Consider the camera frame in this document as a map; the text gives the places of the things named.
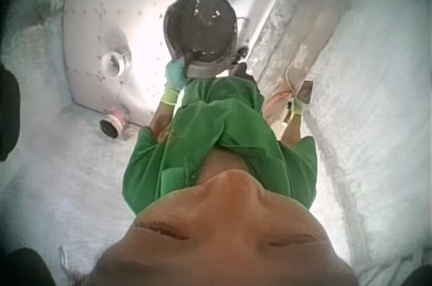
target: yellow wristband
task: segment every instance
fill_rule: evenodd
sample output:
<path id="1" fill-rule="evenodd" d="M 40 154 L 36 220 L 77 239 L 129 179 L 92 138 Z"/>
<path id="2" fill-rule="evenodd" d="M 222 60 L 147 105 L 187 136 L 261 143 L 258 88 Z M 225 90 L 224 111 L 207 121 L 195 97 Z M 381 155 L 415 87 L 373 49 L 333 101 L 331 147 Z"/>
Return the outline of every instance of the yellow wristband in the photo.
<path id="1" fill-rule="evenodd" d="M 180 91 L 175 88 L 165 88 L 161 102 L 167 105 L 175 106 L 177 104 Z"/>

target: concrete wall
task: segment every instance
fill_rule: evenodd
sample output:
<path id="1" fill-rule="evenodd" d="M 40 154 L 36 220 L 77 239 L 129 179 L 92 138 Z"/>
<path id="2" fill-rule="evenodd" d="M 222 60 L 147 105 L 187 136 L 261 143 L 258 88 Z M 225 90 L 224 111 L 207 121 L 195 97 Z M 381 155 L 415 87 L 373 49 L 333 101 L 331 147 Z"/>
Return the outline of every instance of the concrete wall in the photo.
<path id="1" fill-rule="evenodd" d="M 357 266 L 431 244 L 430 4 L 352 0 L 310 71 L 305 120 Z"/>

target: nose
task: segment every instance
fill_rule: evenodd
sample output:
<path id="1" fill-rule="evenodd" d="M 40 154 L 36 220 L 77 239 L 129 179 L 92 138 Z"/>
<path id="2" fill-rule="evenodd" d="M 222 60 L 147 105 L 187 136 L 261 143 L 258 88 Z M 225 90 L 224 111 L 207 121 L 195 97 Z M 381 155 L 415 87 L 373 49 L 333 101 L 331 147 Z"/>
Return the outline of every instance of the nose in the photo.
<path id="1" fill-rule="evenodd" d="M 246 235 L 265 217 L 265 190 L 249 173 L 229 170 L 202 184 L 198 221 L 211 234 Z"/>

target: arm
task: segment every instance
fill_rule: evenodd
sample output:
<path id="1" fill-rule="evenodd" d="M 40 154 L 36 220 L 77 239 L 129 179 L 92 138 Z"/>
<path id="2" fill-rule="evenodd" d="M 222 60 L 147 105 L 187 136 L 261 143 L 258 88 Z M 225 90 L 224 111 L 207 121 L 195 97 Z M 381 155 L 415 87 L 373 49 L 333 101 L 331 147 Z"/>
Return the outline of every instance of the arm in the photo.
<path id="1" fill-rule="evenodd" d="M 284 146 L 289 148 L 295 146 L 302 139 L 300 135 L 300 126 L 302 124 L 302 116 L 299 114 L 294 114 L 288 126 L 282 134 L 281 142 Z"/>
<path id="2" fill-rule="evenodd" d="M 281 138 L 284 146 L 291 148 L 301 141 L 300 127 L 302 125 L 302 113 L 303 104 L 295 98 L 292 103 L 292 116 Z"/>
<path id="3" fill-rule="evenodd" d="M 169 124 L 171 124 L 175 107 L 174 105 L 165 104 L 162 101 L 159 103 L 156 113 L 153 115 L 150 122 L 150 128 L 157 140 L 159 140 L 162 133 L 164 133 L 169 127 Z"/>
<path id="4" fill-rule="evenodd" d="M 178 95 L 186 85 L 184 67 L 185 61 L 181 57 L 169 62 L 165 68 L 165 76 L 167 78 L 165 92 L 150 123 L 150 128 L 157 140 L 161 140 L 164 133 L 169 129 Z"/>

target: black object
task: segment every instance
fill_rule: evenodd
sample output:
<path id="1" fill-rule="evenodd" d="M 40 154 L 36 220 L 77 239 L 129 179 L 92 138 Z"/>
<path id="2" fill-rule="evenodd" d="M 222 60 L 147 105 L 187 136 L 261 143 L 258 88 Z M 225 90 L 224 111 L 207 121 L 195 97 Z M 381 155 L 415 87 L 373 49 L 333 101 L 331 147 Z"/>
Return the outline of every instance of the black object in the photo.
<path id="1" fill-rule="evenodd" d="M 20 86 L 16 77 L 0 66 L 0 161 L 5 161 L 20 137 Z"/>
<path id="2" fill-rule="evenodd" d="M 430 286 L 432 285 L 432 266 L 418 267 L 414 272 L 403 282 L 401 286 Z"/>
<path id="3" fill-rule="evenodd" d="M 119 137 L 119 132 L 110 121 L 103 119 L 99 122 L 99 125 L 101 126 L 102 132 L 110 138 L 117 139 Z"/>
<path id="4" fill-rule="evenodd" d="M 45 261 L 33 249 L 16 250 L 7 256 L 1 265 L 2 270 L 4 269 L 4 275 L 1 276 L 2 285 L 55 286 Z"/>
<path id="5" fill-rule="evenodd" d="M 231 58 L 237 41 L 237 16 L 227 0 L 177 0 L 164 20 L 165 40 L 176 55 L 201 51 L 194 60 Z"/>

